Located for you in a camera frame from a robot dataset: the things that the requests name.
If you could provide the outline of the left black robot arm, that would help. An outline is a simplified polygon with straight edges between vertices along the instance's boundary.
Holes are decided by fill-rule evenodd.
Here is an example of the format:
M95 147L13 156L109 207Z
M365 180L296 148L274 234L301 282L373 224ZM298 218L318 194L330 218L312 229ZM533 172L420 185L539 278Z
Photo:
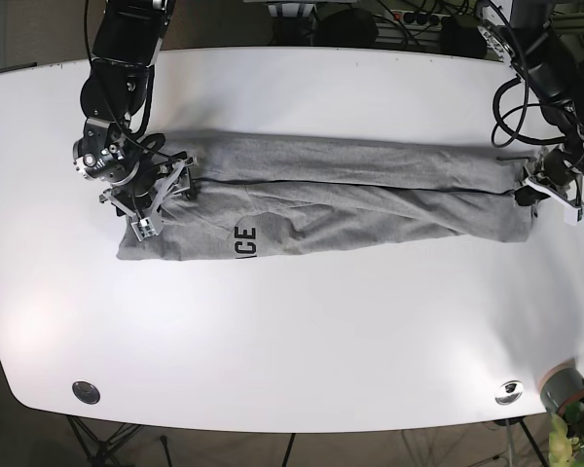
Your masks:
M503 147L518 141L541 150L524 166L515 200L533 206L552 199L563 206L566 223L576 225L584 217L584 76L552 27L554 6L552 1L514 1L503 9L495 1L480 1L476 15L489 49L516 74L493 96L493 129L507 135ZM560 136L525 136L522 122L516 127L505 122L500 102L517 85L523 85L524 97L516 112L524 118L530 108L538 108Z

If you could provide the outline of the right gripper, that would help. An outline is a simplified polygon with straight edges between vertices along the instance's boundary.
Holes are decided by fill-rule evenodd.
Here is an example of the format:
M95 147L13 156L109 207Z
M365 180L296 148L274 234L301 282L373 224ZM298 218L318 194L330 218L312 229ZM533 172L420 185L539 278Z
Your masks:
M163 221L163 204L170 198L195 200L198 189L192 177L194 159L177 154L169 160L136 165L134 176L122 185L111 186L99 196L100 203L111 204L118 217L126 217L128 224L146 217Z

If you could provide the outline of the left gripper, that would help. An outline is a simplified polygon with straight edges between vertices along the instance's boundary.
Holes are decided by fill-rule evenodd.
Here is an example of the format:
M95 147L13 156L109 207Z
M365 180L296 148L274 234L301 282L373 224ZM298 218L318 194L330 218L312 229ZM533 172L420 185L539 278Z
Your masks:
M569 206L584 207L583 175L566 163L565 155L561 149L549 151L541 148L524 165L520 185L514 193L514 199L519 206L534 206L542 200L551 199L564 210Z

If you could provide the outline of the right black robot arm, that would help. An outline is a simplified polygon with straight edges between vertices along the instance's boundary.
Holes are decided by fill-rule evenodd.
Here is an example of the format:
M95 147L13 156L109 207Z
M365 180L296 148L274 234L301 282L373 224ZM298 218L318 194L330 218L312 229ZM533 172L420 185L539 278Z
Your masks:
M86 120L73 162L86 179L108 183L100 201L127 218L138 240L161 233L169 198L197 195L192 158L164 153L164 135L147 131L155 63L173 11L171 1L109 1L95 38L84 40Z

